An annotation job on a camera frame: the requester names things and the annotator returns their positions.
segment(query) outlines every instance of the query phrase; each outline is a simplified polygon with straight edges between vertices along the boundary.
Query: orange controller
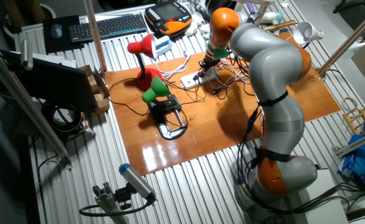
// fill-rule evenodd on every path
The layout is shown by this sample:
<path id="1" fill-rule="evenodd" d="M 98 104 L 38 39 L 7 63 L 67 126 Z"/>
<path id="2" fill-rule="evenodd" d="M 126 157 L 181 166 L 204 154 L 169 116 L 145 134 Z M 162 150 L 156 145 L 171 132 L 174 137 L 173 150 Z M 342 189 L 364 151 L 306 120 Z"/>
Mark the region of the orange controller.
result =
<path id="1" fill-rule="evenodd" d="M 145 19 L 155 32 L 171 37 L 184 32 L 192 22 L 188 10 L 175 1 L 162 2 L 145 9 Z"/>

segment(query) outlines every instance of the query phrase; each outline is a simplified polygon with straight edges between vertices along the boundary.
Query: green lamp shade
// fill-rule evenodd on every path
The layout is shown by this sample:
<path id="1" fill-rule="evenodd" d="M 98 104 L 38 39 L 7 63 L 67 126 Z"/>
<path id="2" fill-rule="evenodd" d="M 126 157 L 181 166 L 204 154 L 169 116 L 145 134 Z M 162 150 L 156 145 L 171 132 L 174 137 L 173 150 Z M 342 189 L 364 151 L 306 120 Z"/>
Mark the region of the green lamp shade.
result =
<path id="1" fill-rule="evenodd" d="M 170 95 L 170 90 L 158 76 L 152 79 L 151 88 L 143 94 L 143 101 L 151 103 L 156 97 Z"/>

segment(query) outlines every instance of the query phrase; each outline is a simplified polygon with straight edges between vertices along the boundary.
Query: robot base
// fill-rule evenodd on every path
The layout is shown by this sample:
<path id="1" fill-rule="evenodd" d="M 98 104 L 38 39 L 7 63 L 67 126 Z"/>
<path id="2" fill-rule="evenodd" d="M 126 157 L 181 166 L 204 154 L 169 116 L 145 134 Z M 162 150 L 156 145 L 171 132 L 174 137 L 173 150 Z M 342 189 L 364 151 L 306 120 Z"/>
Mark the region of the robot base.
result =
<path id="1" fill-rule="evenodd" d="M 269 206 L 282 210 L 288 207 L 297 208 L 300 205 L 320 196 L 330 188 L 334 187 L 334 182 L 329 170 L 318 170 L 318 178 L 309 187 L 299 192 L 290 194 L 285 198 L 281 198 L 276 202 L 268 203 Z M 295 215 L 277 215 L 260 207 L 253 202 L 245 193 L 246 188 L 242 188 L 239 184 L 234 185 L 235 199 L 241 209 L 249 216 L 253 223 L 297 223 L 297 224 L 319 224 L 319 223 L 347 223 L 343 206 L 339 200 L 331 200 L 315 209 L 295 214 Z"/>

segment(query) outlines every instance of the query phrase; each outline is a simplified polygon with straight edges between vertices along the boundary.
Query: wooden board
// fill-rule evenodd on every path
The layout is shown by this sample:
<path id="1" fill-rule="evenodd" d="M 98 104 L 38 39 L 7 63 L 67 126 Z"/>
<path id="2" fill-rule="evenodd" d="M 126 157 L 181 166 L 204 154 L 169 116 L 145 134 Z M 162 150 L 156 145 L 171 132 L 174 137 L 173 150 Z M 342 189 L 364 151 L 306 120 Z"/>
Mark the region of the wooden board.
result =
<path id="1" fill-rule="evenodd" d="M 282 34 L 284 39 L 289 36 L 290 34 Z M 170 81 L 176 81 L 176 85 L 179 86 L 181 77 L 199 70 L 198 61 L 203 58 L 204 54 L 193 55 L 187 64 L 187 70 L 184 73 L 174 75 Z M 165 71 L 174 70 L 184 61 L 185 58 L 177 58 L 158 63 L 158 67 Z M 155 65 L 148 65 L 147 67 L 156 68 Z M 105 80 L 108 87 L 111 87 L 117 81 L 135 78 L 139 71 L 140 68 L 120 72 L 106 72 Z M 223 80 L 227 80 L 232 72 L 228 69 L 222 69 L 219 71 L 219 75 Z M 214 86 L 218 86 L 217 82 L 212 83 Z M 203 87 L 204 89 L 199 89 L 197 95 L 204 97 L 206 93 L 204 102 L 182 106 L 182 110 L 189 121 L 188 130 L 180 138 L 173 141 L 167 141 L 160 136 L 150 114 L 139 116 L 126 106 L 113 104 L 130 164 L 140 175 L 146 175 L 234 146 L 241 141 L 249 116 L 257 107 L 256 98 L 244 92 L 242 82 L 237 82 L 230 87 L 224 100 L 220 100 L 217 95 L 211 94 L 214 89 L 210 84 L 205 83 Z M 177 96 L 181 104 L 196 99 L 196 93 L 188 93 L 172 86 L 169 89 L 172 94 Z M 253 93 L 250 85 L 246 85 L 245 90 Z M 290 96 L 301 105 L 306 121 L 340 110 L 314 68 L 311 68 L 310 73 L 304 79 L 288 86 L 287 90 Z M 141 99 L 142 94 L 143 91 L 132 80 L 113 87 L 110 98 L 112 101 L 127 104 L 139 113 L 145 113 L 148 106 Z M 221 98 L 224 95 L 225 90 L 220 92 Z M 168 115 L 167 119 L 174 124 L 178 124 L 174 114 Z M 170 129 L 177 128 L 172 124 L 168 124 L 168 126 Z M 260 134 L 260 120 L 258 119 L 249 139 L 258 138 Z"/>

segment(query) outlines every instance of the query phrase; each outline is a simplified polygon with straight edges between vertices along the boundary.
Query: black stand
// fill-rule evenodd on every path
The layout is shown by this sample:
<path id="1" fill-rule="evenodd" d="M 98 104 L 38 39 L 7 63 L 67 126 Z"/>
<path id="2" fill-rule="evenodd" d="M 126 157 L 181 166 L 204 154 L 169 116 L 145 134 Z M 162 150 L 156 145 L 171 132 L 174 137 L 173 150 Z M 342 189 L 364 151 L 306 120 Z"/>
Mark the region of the black stand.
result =
<path id="1" fill-rule="evenodd" d="M 137 57 L 137 61 L 138 61 L 139 65 L 140 65 L 140 68 L 141 68 L 140 79 L 145 79 L 145 66 L 144 66 L 143 58 L 141 57 L 140 54 L 136 54 L 135 56 Z"/>
<path id="2" fill-rule="evenodd" d="M 307 44 L 303 47 L 303 49 L 306 49 L 306 47 L 307 47 L 307 46 L 309 46 L 309 44 L 310 44 L 310 43 L 307 43 Z"/>
<path id="3" fill-rule="evenodd" d="M 175 95 L 168 96 L 168 99 L 164 101 L 154 100 L 151 103 L 148 103 L 148 106 L 158 130 L 164 139 L 173 140 L 185 133 L 188 126 L 184 124 L 183 120 L 181 119 L 179 114 L 181 105 Z M 181 127 L 174 130 L 169 130 L 164 116 L 170 112 L 174 112 L 176 114 Z"/>

